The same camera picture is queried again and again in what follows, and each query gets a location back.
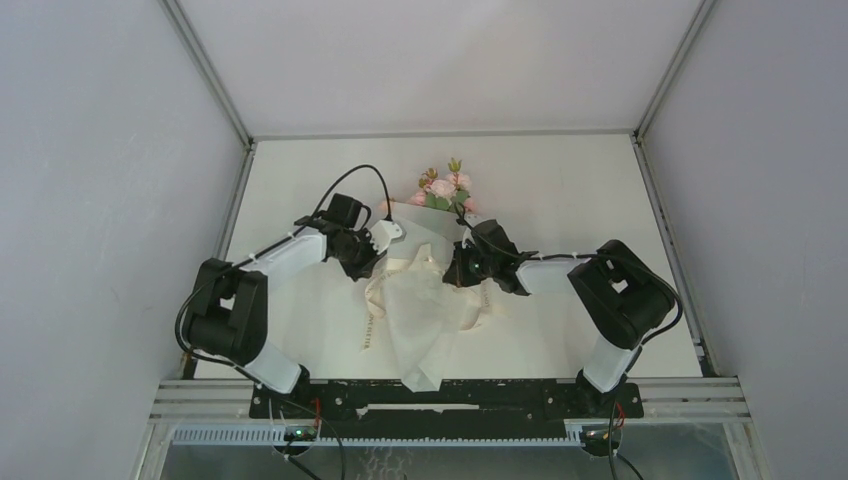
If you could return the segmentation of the cream printed ribbon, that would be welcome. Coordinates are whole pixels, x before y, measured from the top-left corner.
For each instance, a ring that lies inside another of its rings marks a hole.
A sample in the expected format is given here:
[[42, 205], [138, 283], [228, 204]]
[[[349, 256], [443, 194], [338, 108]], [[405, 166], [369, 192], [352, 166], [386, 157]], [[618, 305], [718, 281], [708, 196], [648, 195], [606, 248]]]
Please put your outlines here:
[[365, 287], [362, 348], [378, 344], [376, 327], [383, 324], [400, 356], [449, 352], [460, 333], [507, 313], [496, 300], [491, 281], [457, 288], [442, 282], [445, 271], [444, 259], [431, 243], [420, 245], [410, 259], [390, 257], [381, 262]]

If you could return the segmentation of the pink fake rose stem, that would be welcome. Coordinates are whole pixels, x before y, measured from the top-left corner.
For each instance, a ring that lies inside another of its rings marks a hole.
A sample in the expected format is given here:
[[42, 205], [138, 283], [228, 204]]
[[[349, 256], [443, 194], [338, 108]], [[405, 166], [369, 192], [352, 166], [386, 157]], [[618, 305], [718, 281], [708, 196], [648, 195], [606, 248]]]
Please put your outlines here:
[[477, 212], [477, 206], [476, 206], [474, 198], [473, 197], [466, 198], [465, 201], [463, 202], [463, 208], [464, 208], [464, 211], [466, 213], [471, 213], [471, 214], [476, 213]]
[[445, 176], [445, 179], [454, 187], [456, 192], [464, 192], [466, 195], [469, 195], [472, 181], [462, 171], [463, 161], [452, 157], [447, 166], [449, 173]]
[[441, 211], [448, 211], [451, 208], [457, 192], [447, 180], [439, 177], [436, 169], [428, 169], [424, 172], [418, 181], [418, 186], [419, 190], [428, 193], [426, 205], [423, 207]]
[[417, 191], [408, 200], [407, 203], [414, 206], [425, 206], [428, 193], [423, 190]]

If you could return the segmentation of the translucent white wrapping paper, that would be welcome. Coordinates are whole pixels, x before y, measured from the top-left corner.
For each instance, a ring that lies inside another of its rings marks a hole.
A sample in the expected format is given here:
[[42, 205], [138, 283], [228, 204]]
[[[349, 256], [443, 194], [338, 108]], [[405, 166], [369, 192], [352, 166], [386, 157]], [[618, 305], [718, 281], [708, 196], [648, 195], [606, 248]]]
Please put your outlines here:
[[405, 237], [370, 277], [352, 281], [331, 263], [297, 276], [291, 298], [306, 319], [289, 332], [301, 360], [321, 375], [387, 374], [413, 392], [432, 392], [465, 360], [463, 343], [507, 311], [491, 280], [468, 288], [443, 281], [461, 236], [454, 215], [406, 203], [393, 214]]

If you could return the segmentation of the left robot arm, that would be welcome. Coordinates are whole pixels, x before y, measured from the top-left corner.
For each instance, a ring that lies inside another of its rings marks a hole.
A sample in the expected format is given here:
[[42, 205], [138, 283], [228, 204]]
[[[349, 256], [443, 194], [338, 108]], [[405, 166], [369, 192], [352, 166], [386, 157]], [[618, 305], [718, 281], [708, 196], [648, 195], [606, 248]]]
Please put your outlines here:
[[336, 194], [328, 208], [296, 220], [293, 232], [246, 260], [204, 261], [175, 320], [180, 348], [197, 360], [230, 366], [274, 391], [274, 404], [286, 415], [305, 414], [313, 401], [309, 372], [269, 340], [269, 294], [330, 259], [353, 281], [370, 277], [404, 232], [390, 215], [372, 226], [358, 226], [367, 209]]

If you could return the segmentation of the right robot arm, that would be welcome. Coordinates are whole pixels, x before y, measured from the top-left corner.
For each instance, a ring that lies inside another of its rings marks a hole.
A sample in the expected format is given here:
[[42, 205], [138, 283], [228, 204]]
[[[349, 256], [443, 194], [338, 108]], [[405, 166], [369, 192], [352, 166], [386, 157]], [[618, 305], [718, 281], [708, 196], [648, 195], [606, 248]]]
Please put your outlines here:
[[593, 253], [542, 255], [519, 250], [494, 219], [459, 216], [456, 222], [463, 235], [444, 283], [465, 288], [491, 280], [517, 296], [577, 295], [599, 333], [577, 375], [579, 406], [589, 415], [605, 415], [616, 405], [619, 385], [646, 344], [682, 319], [676, 290], [620, 240]]

